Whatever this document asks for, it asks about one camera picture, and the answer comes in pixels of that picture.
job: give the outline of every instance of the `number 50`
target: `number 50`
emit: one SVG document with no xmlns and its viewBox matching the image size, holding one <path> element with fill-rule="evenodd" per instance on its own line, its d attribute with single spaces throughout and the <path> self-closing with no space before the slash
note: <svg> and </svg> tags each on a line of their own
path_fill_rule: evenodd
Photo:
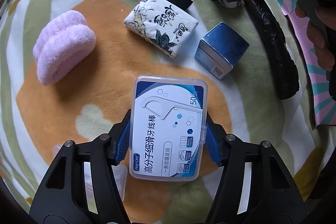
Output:
<svg viewBox="0 0 336 224">
<path fill-rule="evenodd" d="M 196 97 L 191 97 L 190 100 L 191 105 L 196 105 Z"/>
</svg>

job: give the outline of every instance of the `blue gripper pad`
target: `blue gripper pad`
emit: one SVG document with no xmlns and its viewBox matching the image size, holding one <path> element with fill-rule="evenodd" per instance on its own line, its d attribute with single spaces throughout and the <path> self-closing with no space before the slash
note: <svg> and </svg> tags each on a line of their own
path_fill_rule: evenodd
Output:
<svg viewBox="0 0 336 224">
<path fill-rule="evenodd" d="M 115 161 L 119 164 L 125 159 L 126 153 L 129 147 L 129 132 L 131 128 L 131 120 L 127 122 L 118 142 L 117 142 L 117 152 L 115 154 Z"/>
<path fill-rule="evenodd" d="M 207 147 L 208 153 L 210 155 L 210 159 L 216 163 L 217 166 L 221 164 L 221 157 L 219 155 L 219 144 L 216 140 L 216 137 L 209 127 L 208 123 L 206 123 L 207 127 L 207 135 L 205 138 L 205 145 Z"/>
</svg>

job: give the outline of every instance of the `dental floss pick illustration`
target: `dental floss pick illustration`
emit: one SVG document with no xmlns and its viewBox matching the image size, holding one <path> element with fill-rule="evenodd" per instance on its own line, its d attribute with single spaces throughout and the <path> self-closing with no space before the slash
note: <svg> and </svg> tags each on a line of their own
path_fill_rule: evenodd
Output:
<svg viewBox="0 0 336 224">
<path fill-rule="evenodd" d="M 151 110 L 150 108 L 146 107 L 146 105 L 149 102 L 152 102 L 152 101 L 158 102 L 161 105 L 161 109 L 162 109 L 161 114 L 156 113 L 153 110 Z M 151 112 L 157 114 L 160 117 L 161 120 L 163 120 L 168 115 L 168 113 L 172 110 L 172 108 L 174 108 L 174 107 L 179 107 L 181 109 L 190 110 L 192 112 L 198 112 L 198 113 L 203 112 L 203 110 L 200 109 L 200 108 L 193 107 L 193 106 L 188 106 L 188 105 L 185 105 L 185 104 L 182 104 L 182 103 L 174 102 L 174 101 L 164 99 L 164 98 L 160 98 L 160 97 L 156 97 L 156 96 L 150 96 L 150 97 L 144 99 L 141 102 L 140 106 L 143 107 L 143 108 L 147 108 Z"/>
</svg>

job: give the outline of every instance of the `pink plush fabric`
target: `pink plush fabric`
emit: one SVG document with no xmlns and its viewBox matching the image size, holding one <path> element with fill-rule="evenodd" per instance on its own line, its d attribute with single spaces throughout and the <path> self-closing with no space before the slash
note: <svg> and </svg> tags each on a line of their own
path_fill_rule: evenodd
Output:
<svg viewBox="0 0 336 224">
<path fill-rule="evenodd" d="M 84 16 L 67 11 L 50 21 L 33 48 L 37 77 L 43 85 L 58 82 L 94 49 L 96 37 Z"/>
</svg>

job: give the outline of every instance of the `fingernail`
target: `fingernail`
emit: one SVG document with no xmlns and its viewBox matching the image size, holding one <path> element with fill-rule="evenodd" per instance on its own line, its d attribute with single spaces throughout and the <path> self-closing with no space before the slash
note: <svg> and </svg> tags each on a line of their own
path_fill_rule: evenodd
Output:
<svg viewBox="0 0 336 224">
<path fill-rule="evenodd" d="M 319 19 L 325 19 L 329 17 L 330 10 L 324 7 L 319 7 L 315 9 L 315 13 Z"/>
<path fill-rule="evenodd" d="M 334 66 L 334 64 L 335 64 L 335 56 L 330 52 L 330 61 L 331 61 L 331 63 L 332 63 L 332 65 Z"/>
</svg>

